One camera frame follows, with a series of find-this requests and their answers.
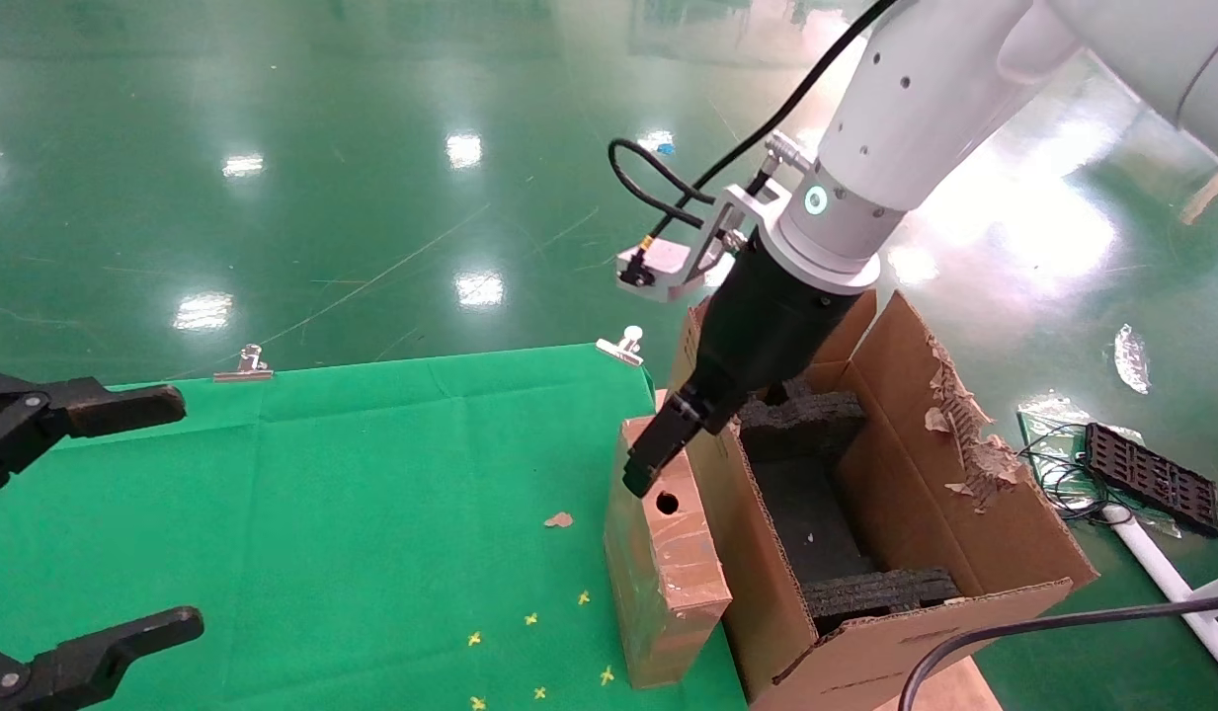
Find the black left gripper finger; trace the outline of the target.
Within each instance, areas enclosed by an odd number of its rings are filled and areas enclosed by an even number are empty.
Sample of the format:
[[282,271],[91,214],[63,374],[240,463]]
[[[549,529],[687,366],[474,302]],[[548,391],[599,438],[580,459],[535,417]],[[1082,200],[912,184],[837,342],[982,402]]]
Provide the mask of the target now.
[[0,373],[0,489],[60,441],[143,431],[186,416],[171,384],[111,391],[95,377],[49,384]]
[[169,651],[203,634],[197,608],[171,608],[77,636],[29,662],[0,653],[0,710],[82,710],[113,698],[138,659]]

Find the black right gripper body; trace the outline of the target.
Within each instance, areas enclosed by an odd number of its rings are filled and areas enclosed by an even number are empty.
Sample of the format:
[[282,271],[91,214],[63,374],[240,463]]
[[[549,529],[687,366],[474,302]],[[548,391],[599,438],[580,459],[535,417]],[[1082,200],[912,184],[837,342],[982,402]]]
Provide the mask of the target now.
[[794,278],[754,233],[706,301],[694,368],[680,390],[682,432],[717,433],[750,393],[797,377],[860,297]]

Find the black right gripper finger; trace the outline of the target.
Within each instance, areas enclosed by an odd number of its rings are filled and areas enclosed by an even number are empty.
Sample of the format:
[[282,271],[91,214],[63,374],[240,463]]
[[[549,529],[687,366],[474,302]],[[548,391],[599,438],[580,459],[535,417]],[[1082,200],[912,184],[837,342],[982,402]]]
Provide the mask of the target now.
[[622,464],[622,486],[644,499],[653,485],[686,446],[702,431],[709,416],[706,401],[694,393],[667,393],[643,432],[628,446]]

